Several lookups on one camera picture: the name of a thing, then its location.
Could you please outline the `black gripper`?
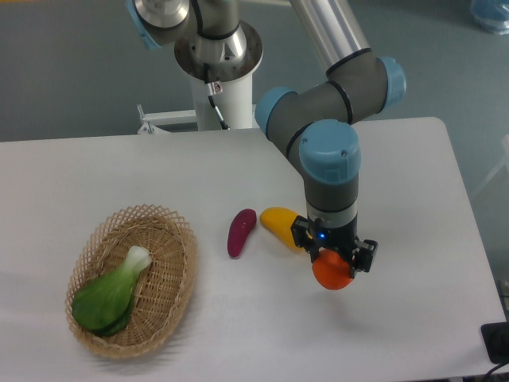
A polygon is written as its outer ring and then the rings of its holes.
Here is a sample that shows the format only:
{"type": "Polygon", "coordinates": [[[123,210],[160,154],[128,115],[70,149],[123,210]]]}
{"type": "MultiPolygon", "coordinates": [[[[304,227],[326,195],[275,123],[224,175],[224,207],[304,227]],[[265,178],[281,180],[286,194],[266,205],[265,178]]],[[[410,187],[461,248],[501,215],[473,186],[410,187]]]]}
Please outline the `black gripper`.
{"type": "Polygon", "coordinates": [[[375,240],[361,240],[357,236],[357,216],[338,228],[326,228],[321,219],[306,219],[297,215],[290,226],[296,247],[304,249],[314,263],[319,251],[324,248],[335,252],[342,260],[352,263],[350,276],[371,270],[379,243],[375,240]]]}

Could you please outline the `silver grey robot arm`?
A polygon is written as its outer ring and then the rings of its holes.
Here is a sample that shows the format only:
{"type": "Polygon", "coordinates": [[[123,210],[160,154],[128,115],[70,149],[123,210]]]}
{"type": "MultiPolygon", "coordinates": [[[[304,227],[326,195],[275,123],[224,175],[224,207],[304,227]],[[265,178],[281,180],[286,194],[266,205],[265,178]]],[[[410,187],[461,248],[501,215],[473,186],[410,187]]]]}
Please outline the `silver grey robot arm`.
{"type": "Polygon", "coordinates": [[[192,86],[200,130],[258,126],[304,182],[305,216],[290,225],[294,243],[314,269],[327,249],[351,275],[371,269],[378,247],[357,234],[361,153],[355,123],[399,102],[406,92],[400,64],[377,57],[346,1],[293,1],[326,75],[306,92],[276,87],[252,99],[262,61],[258,32],[237,1],[129,1],[126,8],[146,47],[173,45],[192,86]]]}

